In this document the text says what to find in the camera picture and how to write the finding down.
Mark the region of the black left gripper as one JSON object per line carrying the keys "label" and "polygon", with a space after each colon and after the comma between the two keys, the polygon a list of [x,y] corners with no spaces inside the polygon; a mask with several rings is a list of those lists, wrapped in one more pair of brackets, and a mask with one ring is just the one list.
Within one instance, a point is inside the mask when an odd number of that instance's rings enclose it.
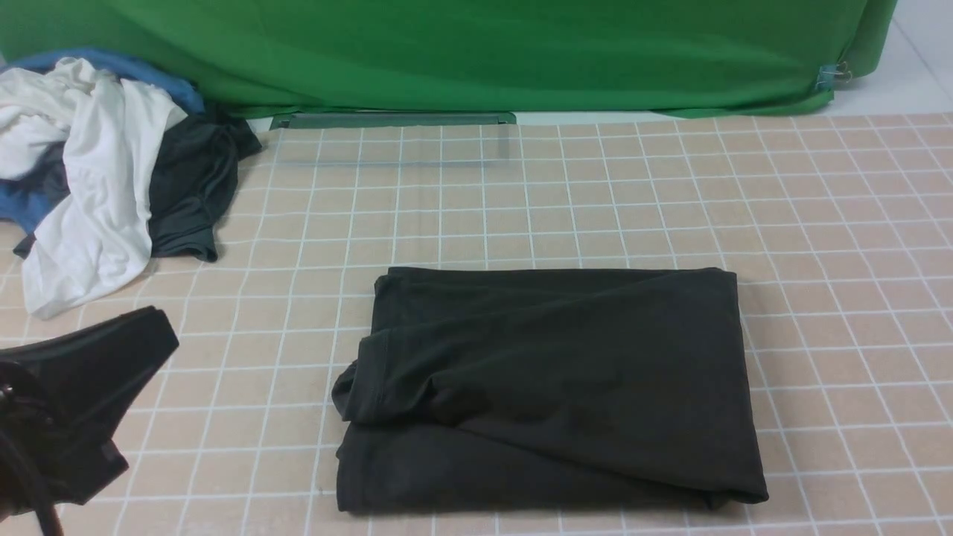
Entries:
{"label": "black left gripper", "polygon": [[2,516],[85,505],[125,473],[118,425],[179,347],[149,306],[1,353]]}

